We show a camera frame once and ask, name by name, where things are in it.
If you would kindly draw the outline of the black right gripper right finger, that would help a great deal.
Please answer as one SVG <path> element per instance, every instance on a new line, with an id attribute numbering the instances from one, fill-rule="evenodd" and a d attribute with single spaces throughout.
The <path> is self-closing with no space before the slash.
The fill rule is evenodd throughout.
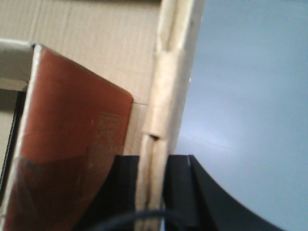
<path id="1" fill-rule="evenodd" d="M 224 191 L 193 155 L 168 157 L 163 198 L 186 231 L 280 230 Z"/>

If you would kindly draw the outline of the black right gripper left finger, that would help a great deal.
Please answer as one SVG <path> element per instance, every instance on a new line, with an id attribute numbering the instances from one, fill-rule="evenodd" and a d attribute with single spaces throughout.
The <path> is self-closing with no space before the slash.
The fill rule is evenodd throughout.
<path id="1" fill-rule="evenodd" d="M 87 230 L 135 211 L 135 187 L 139 157 L 115 157 L 111 171 L 91 204 Z"/>

